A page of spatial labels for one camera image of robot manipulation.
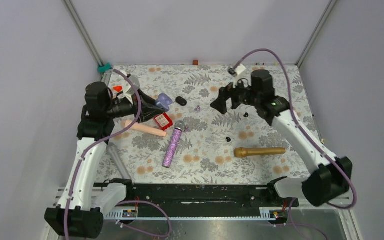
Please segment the lavender earbud charging case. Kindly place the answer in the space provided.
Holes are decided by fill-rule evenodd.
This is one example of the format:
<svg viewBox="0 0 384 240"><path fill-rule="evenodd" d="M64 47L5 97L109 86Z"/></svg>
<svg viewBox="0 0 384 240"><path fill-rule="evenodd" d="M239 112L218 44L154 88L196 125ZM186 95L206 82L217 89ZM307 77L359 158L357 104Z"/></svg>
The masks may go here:
<svg viewBox="0 0 384 240"><path fill-rule="evenodd" d="M165 112L168 112L170 110L170 105L172 104L173 100L165 93L159 94L158 98L155 101L155 105L159 108L164 109Z"/></svg>

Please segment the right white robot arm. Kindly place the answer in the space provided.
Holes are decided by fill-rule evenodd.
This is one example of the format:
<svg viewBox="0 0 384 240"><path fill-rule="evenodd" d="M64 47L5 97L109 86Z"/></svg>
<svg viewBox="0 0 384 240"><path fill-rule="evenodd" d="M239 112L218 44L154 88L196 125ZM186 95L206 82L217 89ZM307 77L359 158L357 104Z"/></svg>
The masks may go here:
<svg viewBox="0 0 384 240"><path fill-rule="evenodd" d="M271 181L271 189L266 193L271 205L279 206L287 198L305 198L319 207L353 190L351 160L346 156L338 157L308 133L288 100L276 95L269 71L253 71L249 86L239 79L221 87L210 107L224 115L228 111L228 100L233 110L240 105L254 107L258 116L288 141L310 174L307 178L284 177Z"/></svg>

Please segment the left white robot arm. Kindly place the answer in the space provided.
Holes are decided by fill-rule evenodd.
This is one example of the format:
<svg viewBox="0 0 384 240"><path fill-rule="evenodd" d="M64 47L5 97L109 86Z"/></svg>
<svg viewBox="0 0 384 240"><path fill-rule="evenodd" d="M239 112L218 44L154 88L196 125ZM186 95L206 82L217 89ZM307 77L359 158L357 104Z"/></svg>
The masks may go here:
<svg viewBox="0 0 384 240"><path fill-rule="evenodd" d="M77 127L75 161L67 185L55 207L47 208L45 221L65 239L96 239L103 229L104 217L120 202L132 204L135 192L132 181L112 181L93 198L99 163L113 138L114 119L134 115L143 123L165 110L155 105L155 99L144 94L140 84L129 80L129 90L113 98L113 92L103 82L93 82L85 89L85 105Z"/></svg>

